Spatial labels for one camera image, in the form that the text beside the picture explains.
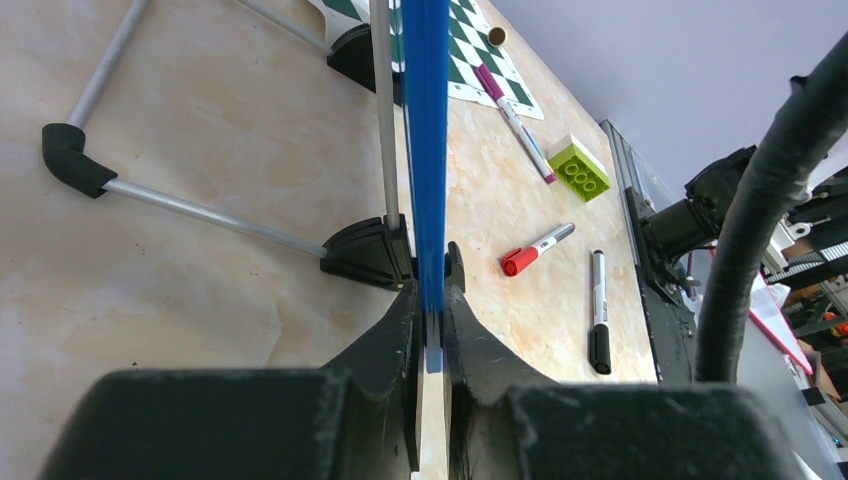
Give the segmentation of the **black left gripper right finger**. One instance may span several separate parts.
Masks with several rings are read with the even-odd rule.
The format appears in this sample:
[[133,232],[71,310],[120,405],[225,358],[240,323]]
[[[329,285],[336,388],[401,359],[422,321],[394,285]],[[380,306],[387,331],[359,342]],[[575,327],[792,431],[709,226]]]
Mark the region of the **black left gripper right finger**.
[[725,384],[558,383],[451,288],[444,312],[452,479],[801,479],[778,418]]

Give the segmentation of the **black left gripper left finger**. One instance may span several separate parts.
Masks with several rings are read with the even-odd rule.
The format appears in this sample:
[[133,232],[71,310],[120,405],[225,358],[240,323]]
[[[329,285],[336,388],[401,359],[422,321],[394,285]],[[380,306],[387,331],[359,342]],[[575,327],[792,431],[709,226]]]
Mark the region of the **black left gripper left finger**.
[[406,479],[420,467],[419,288],[318,368],[139,369],[81,399],[43,479]]

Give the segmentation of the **blue framed whiteboard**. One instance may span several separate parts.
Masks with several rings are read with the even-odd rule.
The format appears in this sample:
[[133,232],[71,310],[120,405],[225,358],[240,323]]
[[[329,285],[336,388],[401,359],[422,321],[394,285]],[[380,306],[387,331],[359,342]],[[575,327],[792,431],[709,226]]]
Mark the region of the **blue framed whiteboard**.
[[[116,172],[84,153],[83,128],[115,65],[139,24],[148,4],[135,1],[103,54],[100,63],[64,123],[42,130],[42,157],[50,173],[65,185],[91,198],[115,192],[233,231],[255,235],[320,259],[327,248],[289,233],[233,217],[147,187],[119,179]],[[389,4],[374,1],[371,10],[373,79],[378,96],[378,121],[389,229],[400,222],[394,154],[394,103],[391,50],[388,34]],[[444,368],[444,296],[447,291],[446,173],[448,104],[448,26],[446,1],[403,1],[400,4],[402,106],[405,116],[410,191],[417,252],[417,273],[423,284],[425,358],[428,372]]]

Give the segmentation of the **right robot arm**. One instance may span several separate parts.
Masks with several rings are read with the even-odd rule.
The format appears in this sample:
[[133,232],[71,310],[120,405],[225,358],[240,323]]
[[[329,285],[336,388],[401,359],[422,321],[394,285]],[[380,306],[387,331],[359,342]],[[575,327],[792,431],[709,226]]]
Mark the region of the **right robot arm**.
[[682,287],[686,276],[677,270],[677,262],[719,237],[755,151],[752,145],[713,162],[685,185],[682,200],[640,220],[648,282],[656,290],[671,295],[673,286]]

